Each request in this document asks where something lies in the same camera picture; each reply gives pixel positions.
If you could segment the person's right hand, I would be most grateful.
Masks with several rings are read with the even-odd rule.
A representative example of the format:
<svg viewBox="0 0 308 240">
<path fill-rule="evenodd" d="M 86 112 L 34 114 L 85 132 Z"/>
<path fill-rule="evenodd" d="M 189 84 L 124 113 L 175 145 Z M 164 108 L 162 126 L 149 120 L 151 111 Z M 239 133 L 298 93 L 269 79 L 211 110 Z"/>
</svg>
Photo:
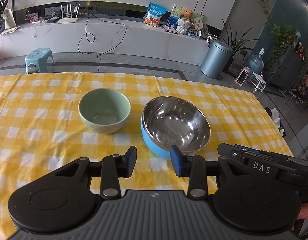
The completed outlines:
<svg viewBox="0 0 308 240">
<path fill-rule="evenodd" d="M 297 220 L 300 219 L 308 219 L 308 202 L 301 205 L 301 210 L 298 214 Z"/>
</svg>

